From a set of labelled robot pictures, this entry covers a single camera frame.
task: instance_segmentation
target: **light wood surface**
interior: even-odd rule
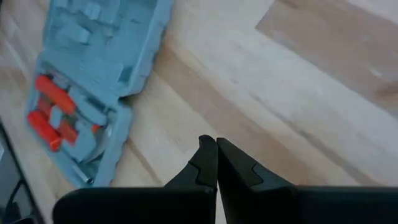
[[[126,100],[136,120],[112,186],[167,183],[202,134],[228,138],[295,184],[398,185],[397,6],[175,0],[146,89]],[[24,121],[47,7],[3,0],[0,116],[51,222],[73,187]]]

